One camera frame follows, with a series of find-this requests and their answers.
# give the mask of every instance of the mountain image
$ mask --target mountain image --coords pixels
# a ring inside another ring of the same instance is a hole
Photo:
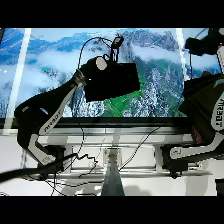
[[[120,29],[124,37],[118,62],[136,63],[140,91],[100,102],[86,103],[81,88],[67,103],[63,117],[173,117],[184,116],[178,112],[182,101],[184,74],[178,43],[170,31],[151,32],[147,29]],[[17,105],[28,98],[54,89],[69,80],[77,69],[83,44],[101,33],[74,33],[57,41],[32,36],[27,49]],[[6,116],[7,105],[24,34],[19,29],[6,29],[0,45],[0,117]],[[109,54],[110,48],[99,39],[90,41],[81,55],[81,64],[89,59]],[[186,65],[187,75],[190,67]],[[194,77],[200,77],[204,69],[193,69]],[[220,68],[212,65],[206,68],[213,74]]]

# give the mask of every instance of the large screen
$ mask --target large screen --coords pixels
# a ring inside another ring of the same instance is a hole
[[[81,88],[74,97],[74,107],[67,103],[63,117],[178,117],[184,80],[190,79],[189,53],[183,49],[188,37],[195,37],[202,28],[32,28],[28,48],[23,49],[24,28],[7,28],[0,45],[0,117],[7,117],[12,100],[15,73],[25,52],[22,78],[17,80],[19,92],[16,106],[30,97],[52,90],[74,74],[80,50],[92,37],[113,40],[124,37],[118,62],[134,62],[141,89],[101,102],[86,103]],[[84,48],[81,64],[109,54],[102,41],[90,41]],[[220,73],[216,55],[192,56],[193,78],[203,71]]]

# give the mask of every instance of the display screen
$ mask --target display screen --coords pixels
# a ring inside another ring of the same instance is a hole
[[[26,37],[24,28],[6,28],[0,45],[0,117],[7,117],[7,107],[12,97],[16,97],[18,106],[30,97],[52,90],[69,80],[77,69],[80,50],[88,39],[99,36],[113,40],[117,34],[124,37],[118,62],[136,63],[140,91],[87,103],[81,88],[74,96],[74,107],[69,101],[63,117],[72,117],[72,114],[73,117],[184,116],[178,111],[184,80],[191,76],[200,77],[203,71],[212,74],[221,72],[216,55],[192,56],[191,75],[189,53],[183,46],[188,37],[195,37],[201,30],[32,28],[30,36]],[[23,42],[25,38],[28,38],[27,48]],[[92,40],[82,52],[80,65],[104,54],[109,55],[110,48],[102,41]],[[19,69],[22,69],[22,76],[17,80],[15,74]],[[15,82],[19,82],[19,91],[12,95]]]

